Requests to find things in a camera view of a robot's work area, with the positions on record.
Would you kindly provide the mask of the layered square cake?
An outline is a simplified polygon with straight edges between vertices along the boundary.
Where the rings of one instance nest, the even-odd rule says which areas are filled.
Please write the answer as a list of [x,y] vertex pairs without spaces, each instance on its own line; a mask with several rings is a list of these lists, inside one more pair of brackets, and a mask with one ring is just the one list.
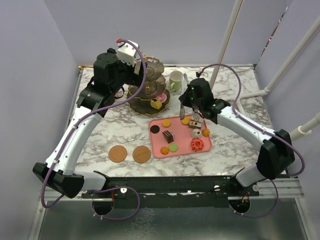
[[191,119],[190,122],[189,122],[189,125],[188,127],[189,128],[193,128],[193,129],[201,129],[202,128],[202,125],[203,125],[203,122],[204,122],[204,119],[199,119],[199,120],[193,120]]

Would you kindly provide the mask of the three-tier grey cake stand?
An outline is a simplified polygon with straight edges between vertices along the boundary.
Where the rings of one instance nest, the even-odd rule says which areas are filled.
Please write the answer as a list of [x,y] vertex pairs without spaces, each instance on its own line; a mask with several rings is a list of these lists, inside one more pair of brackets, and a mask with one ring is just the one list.
[[[129,107],[141,115],[156,115],[163,110],[170,102],[170,92],[167,90],[166,78],[163,76],[164,64],[156,57],[144,56],[146,63],[146,80],[143,89],[139,94],[128,102]],[[166,93],[167,100],[157,110],[151,107],[150,102],[157,99],[157,96]]]

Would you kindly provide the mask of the yellow cake slice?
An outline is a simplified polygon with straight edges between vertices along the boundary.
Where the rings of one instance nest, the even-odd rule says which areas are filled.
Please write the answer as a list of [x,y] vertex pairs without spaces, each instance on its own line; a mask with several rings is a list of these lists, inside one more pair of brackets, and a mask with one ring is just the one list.
[[150,101],[150,106],[153,109],[159,110],[162,107],[162,102],[159,99],[152,99]]

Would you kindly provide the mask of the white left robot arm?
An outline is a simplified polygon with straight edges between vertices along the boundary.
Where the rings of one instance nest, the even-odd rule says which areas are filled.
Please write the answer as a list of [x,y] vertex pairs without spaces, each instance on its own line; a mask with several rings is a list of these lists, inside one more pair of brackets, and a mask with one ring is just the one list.
[[136,56],[142,53],[128,44],[118,50],[109,48],[97,56],[93,77],[80,92],[73,117],[53,153],[44,163],[37,162],[33,173],[43,182],[42,191],[49,187],[68,198],[81,191],[94,191],[106,197],[111,186],[97,172],[75,172],[76,164],[89,136],[107,113],[115,106],[116,93],[124,84],[139,87],[144,70],[135,73]]

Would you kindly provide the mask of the metal serving tongs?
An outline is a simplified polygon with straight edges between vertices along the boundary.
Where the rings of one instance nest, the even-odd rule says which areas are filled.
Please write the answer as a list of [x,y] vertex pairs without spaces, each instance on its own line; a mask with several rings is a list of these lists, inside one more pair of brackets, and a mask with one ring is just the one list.
[[203,115],[193,105],[194,87],[189,86],[188,76],[186,73],[183,74],[183,79],[186,85],[186,90],[184,94],[186,94],[186,96],[189,97],[189,100],[187,100],[187,97],[185,97],[183,100],[180,101],[180,120],[183,120],[186,116],[185,107],[192,108],[192,116],[195,121],[198,121],[200,118],[204,119]]

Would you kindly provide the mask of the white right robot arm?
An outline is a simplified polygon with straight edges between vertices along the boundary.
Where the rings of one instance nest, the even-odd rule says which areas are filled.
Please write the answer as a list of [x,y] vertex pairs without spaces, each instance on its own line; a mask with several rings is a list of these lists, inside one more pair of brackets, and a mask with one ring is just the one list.
[[234,195],[242,195],[248,186],[263,179],[274,180],[295,161],[287,131],[274,131],[259,126],[234,110],[227,101],[214,98],[210,85],[204,78],[192,80],[179,100],[183,106],[199,111],[203,118],[238,134],[259,152],[256,163],[234,175],[229,184]]

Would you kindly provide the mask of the pink frosted donut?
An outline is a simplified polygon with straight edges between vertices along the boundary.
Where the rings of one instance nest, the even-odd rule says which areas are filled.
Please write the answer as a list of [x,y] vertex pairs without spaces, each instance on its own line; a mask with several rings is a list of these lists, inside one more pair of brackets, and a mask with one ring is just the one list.
[[163,104],[167,100],[167,94],[163,92],[161,95],[157,96],[157,99]]

